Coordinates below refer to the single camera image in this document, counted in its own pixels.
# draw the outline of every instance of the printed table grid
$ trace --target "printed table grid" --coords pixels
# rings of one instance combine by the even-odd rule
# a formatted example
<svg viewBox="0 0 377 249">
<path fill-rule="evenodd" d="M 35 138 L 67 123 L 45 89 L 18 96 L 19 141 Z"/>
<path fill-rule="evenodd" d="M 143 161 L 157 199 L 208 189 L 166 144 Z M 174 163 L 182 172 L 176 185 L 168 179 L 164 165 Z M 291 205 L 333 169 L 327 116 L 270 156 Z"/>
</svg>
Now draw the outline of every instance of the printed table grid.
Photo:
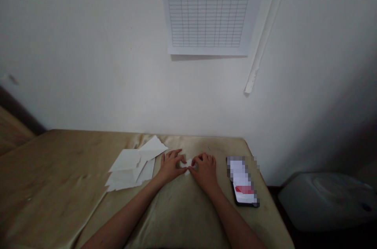
<svg viewBox="0 0 377 249">
<path fill-rule="evenodd" d="M 173 47 L 240 46 L 248 0 L 168 0 Z"/>
</svg>

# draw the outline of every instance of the wooden table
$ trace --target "wooden table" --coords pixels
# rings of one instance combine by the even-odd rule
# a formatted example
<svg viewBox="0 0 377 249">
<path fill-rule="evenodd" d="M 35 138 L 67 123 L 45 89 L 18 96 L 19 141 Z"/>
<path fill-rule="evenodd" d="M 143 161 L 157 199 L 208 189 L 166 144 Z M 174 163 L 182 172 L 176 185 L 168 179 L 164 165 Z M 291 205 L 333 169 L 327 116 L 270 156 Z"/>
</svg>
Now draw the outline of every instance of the wooden table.
<svg viewBox="0 0 377 249">
<path fill-rule="evenodd" d="M 294 248 L 243 139 L 158 137 L 169 149 L 182 148 L 187 159 L 204 151 L 215 155 L 220 187 L 233 205 L 225 158 L 245 156 L 260 207 L 236 209 L 267 247 Z M 51 130 L 0 157 L 0 215 L 6 242 L 20 248 L 81 246 L 147 183 L 110 193 L 104 186 L 120 151 L 139 148 L 150 138 L 152 135 L 136 133 Z M 164 234 L 172 228 L 173 238 Z M 157 194 L 127 247 L 198 247 L 203 239 L 200 234 L 207 240 L 200 243 L 203 247 L 229 245 L 208 198 L 191 175 L 180 176 Z"/>
</svg>

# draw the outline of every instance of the hand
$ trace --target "hand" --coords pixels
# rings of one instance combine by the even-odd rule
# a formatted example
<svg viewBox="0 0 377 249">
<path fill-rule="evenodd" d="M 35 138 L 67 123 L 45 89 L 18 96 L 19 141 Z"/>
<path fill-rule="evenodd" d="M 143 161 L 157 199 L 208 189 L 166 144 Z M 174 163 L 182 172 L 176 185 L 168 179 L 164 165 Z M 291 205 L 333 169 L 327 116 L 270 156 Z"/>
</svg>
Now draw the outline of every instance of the hand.
<svg viewBox="0 0 377 249">
<path fill-rule="evenodd" d="M 198 171 L 193 169 L 194 164 L 198 164 Z M 221 191 L 216 177 L 216 159 L 214 156 L 202 153 L 192 159 L 191 167 L 188 170 L 191 172 L 197 184 L 203 191 L 211 197 L 218 191 Z"/>
<path fill-rule="evenodd" d="M 170 151 L 166 155 L 164 153 L 162 154 L 161 168 L 155 177 L 155 179 L 161 183 L 161 187 L 186 172 L 187 167 L 177 168 L 177 163 L 179 161 L 186 163 L 183 155 L 178 156 L 180 151 L 182 151 L 182 149 Z"/>
</svg>

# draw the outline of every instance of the phone screen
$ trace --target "phone screen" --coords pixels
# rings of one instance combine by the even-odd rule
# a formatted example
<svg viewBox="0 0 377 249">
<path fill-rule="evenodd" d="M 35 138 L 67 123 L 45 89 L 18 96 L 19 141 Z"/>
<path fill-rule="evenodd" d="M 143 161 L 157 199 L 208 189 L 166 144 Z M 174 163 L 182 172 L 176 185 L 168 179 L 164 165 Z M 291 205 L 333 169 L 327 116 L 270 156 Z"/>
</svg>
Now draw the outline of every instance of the phone screen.
<svg viewBox="0 0 377 249">
<path fill-rule="evenodd" d="M 227 157 L 227 165 L 236 204 L 259 207 L 259 199 L 245 164 L 245 157 Z"/>
</svg>

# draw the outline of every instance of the white container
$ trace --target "white container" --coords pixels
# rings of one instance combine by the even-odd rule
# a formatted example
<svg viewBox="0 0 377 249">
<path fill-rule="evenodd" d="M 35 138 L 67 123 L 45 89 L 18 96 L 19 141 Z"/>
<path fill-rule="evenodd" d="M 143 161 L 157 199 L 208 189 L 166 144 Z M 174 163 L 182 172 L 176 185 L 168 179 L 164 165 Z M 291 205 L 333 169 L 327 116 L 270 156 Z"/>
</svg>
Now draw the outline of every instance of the white container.
<svg viewBox="0 0 377 249">
<path fill-rule="evenodd" d="M 373 188 L 345 174 L 299 174 L 278 198 L 300 231 L 349 228 L 377 218 Z"/>
</svg>

